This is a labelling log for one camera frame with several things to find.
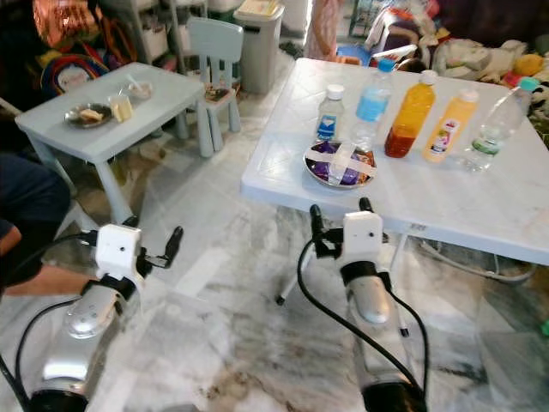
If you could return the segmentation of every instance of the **bread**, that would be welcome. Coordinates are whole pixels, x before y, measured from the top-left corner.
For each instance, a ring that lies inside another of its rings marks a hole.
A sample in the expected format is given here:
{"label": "bread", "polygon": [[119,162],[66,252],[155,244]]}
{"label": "bread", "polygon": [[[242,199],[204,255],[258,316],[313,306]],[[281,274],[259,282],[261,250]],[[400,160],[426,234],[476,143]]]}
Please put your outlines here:
{"label": "bread", "polygon": [[87,121],[93,120],[96,122],[100,122],[103,118],[103,115],[92,109],[84,109],[80,112],[80,117]]}

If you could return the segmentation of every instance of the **yellow juice bottle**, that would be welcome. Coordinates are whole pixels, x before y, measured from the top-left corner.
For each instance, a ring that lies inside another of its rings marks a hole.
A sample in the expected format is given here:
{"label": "yellow juice bottle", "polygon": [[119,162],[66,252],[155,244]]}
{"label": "yellow juice bottle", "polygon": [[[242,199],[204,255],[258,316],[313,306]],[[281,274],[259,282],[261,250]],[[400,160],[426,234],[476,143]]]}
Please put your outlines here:
{"label": "yellow juice bottle", "polygon": [[463,89],[448,104],[446,112],[433,129],[423,149],[423,157],[436,163],[446,159],[460,134],[477,108],[479,94],[475,90]]}
{"label": "yellow juice bottle", "polygon": [[425,122],[433,103],[435,93],[432,85],[437,79],[437,72],[423,70],[419,83],[406,93],[401,110],[385,141],[385,154],[389,157],[404,157],[413,145]]}

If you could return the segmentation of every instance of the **plastic bottle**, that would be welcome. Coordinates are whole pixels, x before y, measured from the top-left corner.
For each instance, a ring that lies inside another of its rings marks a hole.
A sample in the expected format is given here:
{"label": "plastic bottle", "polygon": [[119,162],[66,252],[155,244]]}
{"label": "plastic bottle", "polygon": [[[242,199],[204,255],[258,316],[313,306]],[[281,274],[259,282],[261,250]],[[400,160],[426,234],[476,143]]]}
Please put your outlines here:
{"label": "plastic bottle", "polygon": [[393,60],[382,59],[368,84],[360,95],[357,106],[357,123],[351,130],[351,142],[364,151],[370,150],[377,134],[377,128],[393,92],[391,71],[395,66]]}
{"label": "plastic bottle", "polygon": [[521,126],[532,99],[532,92],[540,83],[532,77],[523,77],[518,87],[513,88],[490,110],[480,126],[479,135],[465,149],[459,162],[472,172],[490,167],[495,155],[505,141]]}
{"label": "plastic bottle", "polygon": [[318,107],[317,140],[337,140],[345,107],[341,102],[345,88],[339,84],[329,84],[326,98]]}
{"label": "plastic bottle", "polygon": [[436,71],[423,70],[419,83],[407,91],[401,110],[396,115],[395,122],[385,141],[387,156],[404,157],[407,155],[435,102],[432,85],[436,80]]}
{"label": "plastic bottle", "polygon": [[448,152],[473,116],[478,100],[479,94],[476,90],[466,88],[451,100],[423,149],[422,155],[426,160],[439,163],[446,159]]}

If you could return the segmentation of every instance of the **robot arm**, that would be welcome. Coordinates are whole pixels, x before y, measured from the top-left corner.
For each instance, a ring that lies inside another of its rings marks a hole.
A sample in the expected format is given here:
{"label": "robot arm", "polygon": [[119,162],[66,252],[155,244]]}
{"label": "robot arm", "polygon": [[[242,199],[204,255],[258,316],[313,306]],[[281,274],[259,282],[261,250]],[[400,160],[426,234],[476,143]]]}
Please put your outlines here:
{"label": "robot arm", "polygon": [[178,252],[178,227],[164,255],[149,257],[141,231],[106,225],[99,230],[95,259],[99,281],[89,282],[66,312],[30,401],[31,412],[83,412],[93,396],[106,352],[133,314],[128,305],[152,266],[169,267]]}
{"label": "robot arm", "polygon": [[[390,298],[389,272],[379,266],[383,221],[363,197],[360,212],[348,213],[343,228],[324,230],[320,209],[311,207],[311,229],[319,258],[331,256],[338,264],[347,290],[348,317],[367,336],[396,359],[407,361],[397,314]],[[330,249],[324,240],[334,245]],[[357,339],[353,351],[359,387],[368,412],[426,412],[424,393],[394,363]]]}

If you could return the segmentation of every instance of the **white plastic table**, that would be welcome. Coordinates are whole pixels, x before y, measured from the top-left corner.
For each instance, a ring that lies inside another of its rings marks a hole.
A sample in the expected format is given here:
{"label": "white plastic table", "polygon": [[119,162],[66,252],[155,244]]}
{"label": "white plastic table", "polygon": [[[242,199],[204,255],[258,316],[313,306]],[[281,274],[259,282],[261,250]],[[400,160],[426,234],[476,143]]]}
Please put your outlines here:
{"label": "white plastic table", "polygon": [[[337,190],[317,182],[305,170],[303,155],[313,143],[317,108],[330,83],[346,92],[343,139],[355,119],[362,86],[373,69],[300,59],[287,80],[270,120],[241,179],[247,197],[309,210],[316,203],[326,215],[356,211],[369,197],[389,231],[463,245],[534,264],[549,264],[549,152],[528,121],[481,174],[456,164],[456,153],[470,142],[491,106],[506,88],[439,78],[437,100],[425,125],[403,159],[385,156],[383,143],[407,89],[419,75],[395,72],[395,90],[374,146],[377,176],[354,190]],[[477,112],[440,165],[420,155],[428,135],[459,89],[480,93]]]}
{"label": "white plastic table", "polygon": [[[134,102],[132,118],[121,124],[113,118],[100,127],[86,130],[64,122],[64,114],[72,107],[90,102],[108,105],[108,96],[118,94],[129,83],[127,75],[132,75],[137,81],[151,82],[154,89],[150,99]],[[197,80],[146,64],[132,63],[24,112],[15,121],[27,133],[42,162],[56,169],[66,180],[69,181],[66,172],[49,147],[93,163],[109,199],[114,221],[121,223],[132,213],[107,161],[174,117],[178,137],[185,138],[184,110],[193,105],[197,110],[201,155],[211,156],[214,146],[203,95],[204,86]]]}

